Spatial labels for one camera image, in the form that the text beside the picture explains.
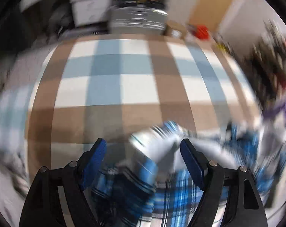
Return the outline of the blue white plaid blanket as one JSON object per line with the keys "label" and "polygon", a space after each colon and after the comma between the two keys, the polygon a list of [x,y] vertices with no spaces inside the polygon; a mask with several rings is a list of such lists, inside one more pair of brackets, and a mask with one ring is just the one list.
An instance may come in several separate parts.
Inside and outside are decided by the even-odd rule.
{"label": "blue white plaid blanket", "polygon": [[264,123],[256,129],[229,123],[225,133],[195,133],[173,121],[111,143],[91,184],[100,226],[187,226],[203,192],[181,155],[187,138],[207,160],[227,169],[245,166],[262,203],[286,166],[286,128]]}

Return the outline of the brown blue checkered bed sheet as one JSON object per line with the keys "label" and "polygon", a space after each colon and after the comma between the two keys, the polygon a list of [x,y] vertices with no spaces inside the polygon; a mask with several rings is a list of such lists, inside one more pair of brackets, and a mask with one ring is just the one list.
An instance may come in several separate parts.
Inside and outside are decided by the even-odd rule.
{"label": "brown blue checkered bed sheet", "polygon": [[260,121],[239,65],[213,42],[88,36],[37,56],[0,94],[0,150],[23,154],[30,173],[76,159],[97,138],[123,142],[166,120],[196,132]]}

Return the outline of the red object on bed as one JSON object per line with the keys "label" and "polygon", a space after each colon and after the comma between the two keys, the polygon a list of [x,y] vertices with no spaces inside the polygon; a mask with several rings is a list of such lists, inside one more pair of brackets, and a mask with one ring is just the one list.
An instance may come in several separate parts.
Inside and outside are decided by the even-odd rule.
{"label": "red object on bed", "polygon": [[195,36],[200,40],[207,40],[209,38],[208,28],[204,25],[197,26]]}

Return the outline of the wooden door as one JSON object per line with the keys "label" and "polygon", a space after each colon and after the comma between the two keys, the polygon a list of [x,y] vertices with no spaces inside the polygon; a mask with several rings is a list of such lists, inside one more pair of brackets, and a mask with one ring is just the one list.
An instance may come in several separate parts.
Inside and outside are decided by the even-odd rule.
{"label": "wooden door", "polygon": [[232,0],[199,0],[192,11],[189,24],[203,25],[209,31],[217,31]]}

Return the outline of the white drawer desk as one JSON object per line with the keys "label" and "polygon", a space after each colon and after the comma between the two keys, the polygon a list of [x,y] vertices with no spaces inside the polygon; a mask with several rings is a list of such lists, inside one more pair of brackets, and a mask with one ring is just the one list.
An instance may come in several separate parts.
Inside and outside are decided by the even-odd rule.
{"label": "white drawer desk", "polygon": [[105,22],[108,20],[112,0],[70,0],[76,27]]}

